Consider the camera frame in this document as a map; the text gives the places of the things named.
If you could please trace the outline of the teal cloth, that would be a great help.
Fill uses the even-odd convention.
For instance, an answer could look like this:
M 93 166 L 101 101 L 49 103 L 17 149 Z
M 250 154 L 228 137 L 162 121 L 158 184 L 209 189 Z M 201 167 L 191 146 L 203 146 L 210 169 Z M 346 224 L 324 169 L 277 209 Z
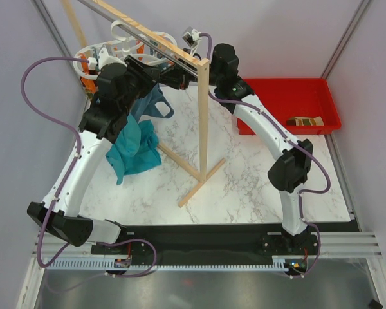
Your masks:
M 116 174 L 116 184 L 125 176 L 143 173 L 161 165 L 157 150 L 159 138 L 150 120 L 137 122 L 129 115 L 127 124 L 106 153 L 106 160 Z

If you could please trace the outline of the white round clip hanger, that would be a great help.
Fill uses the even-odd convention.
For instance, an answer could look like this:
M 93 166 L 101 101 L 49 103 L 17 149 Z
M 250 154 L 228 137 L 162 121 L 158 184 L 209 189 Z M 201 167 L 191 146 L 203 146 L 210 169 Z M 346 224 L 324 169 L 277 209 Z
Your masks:
M 143 43 L 141 40 L 133 37 L 132 35 L 124 35 L 120 36 L 115 34 L 114 29 L 119 27 L 121 24 L 120 21 L 114 21 L 111 24 L 111 35 L 113 36 L 112 41 L 107 42 L 101 42 L 92 44 L 89 46 L 86 46 L 79 50 L 76 54 L 76 58 L 80 58 L 79 54 L 83 53 L 87 58 L 89 57 L 98 57 L 99 51 L 102 47 L 107 47 L 111 50 L 113 56 L 118 57 L 120 60 L 124 61 L 124 59 L 127 56 L 132 56 L 136 59 L 138 59 L 137 55 L 137 48 Z M 174 63 L 167 58 L 165 58 L 162 54 L 158 53 L 157 51 L 153 50 L 151 47 L 148 47 L 145 45 L 145 51 L 144 51 L 144 58 L 141 61 L 144 64 L 150 65 L 150 66 L 159 66 L 161 64 L 162 69 L 167 69 Z M 74 62 L 73 68 L 75 70 L 75 73 L 79 77 L 83 77 L 84 75 L 79 72 L 79 69 L 81 69 L 81 62 Z

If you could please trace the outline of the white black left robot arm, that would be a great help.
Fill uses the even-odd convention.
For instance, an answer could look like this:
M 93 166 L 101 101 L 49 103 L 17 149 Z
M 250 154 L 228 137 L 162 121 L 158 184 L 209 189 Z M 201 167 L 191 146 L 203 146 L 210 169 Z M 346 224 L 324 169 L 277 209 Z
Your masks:
M 128 239 L 119 224 L 80 216 L 87 187 L 108 150 L 127 125 L 137 99 L 159 81 L 160 69 L 132 56 L 124 63 L 104 65 L 96 78 L 97 91 L 89 109 L 73 130 L 77 142 L 60 176 L 41 202 L 32 202 L 27 214 L 46 232 L 70 245 L 105 243 L 115 254 L 126 250 Z

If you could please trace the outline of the striped sock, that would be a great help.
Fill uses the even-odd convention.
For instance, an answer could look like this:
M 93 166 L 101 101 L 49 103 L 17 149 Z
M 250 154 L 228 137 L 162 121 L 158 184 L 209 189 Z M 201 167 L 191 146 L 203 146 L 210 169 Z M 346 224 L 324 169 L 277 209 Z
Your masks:
M 287 126 L 305 127 L 305 126 L 324 126 L 322 117 L 292 117 L 287 119 Z

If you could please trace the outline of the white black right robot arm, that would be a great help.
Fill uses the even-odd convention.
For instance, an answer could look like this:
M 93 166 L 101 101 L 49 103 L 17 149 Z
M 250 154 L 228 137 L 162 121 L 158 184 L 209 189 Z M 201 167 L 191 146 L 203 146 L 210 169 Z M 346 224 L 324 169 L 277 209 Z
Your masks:
M 242 120 L 265 143 L 275 163 L 268 171 L 270 183 L 279 191 L 282 205 L 282 248 L 295 254 L 308 240 L 308 223 L 302 214 L 301 194 L 306 191 L 313 157 L 310 140 L 299 140 L 263 106 L 251 86 L 238 73 L 239 58 L 225 43 L 208 47 L 209 96 Z

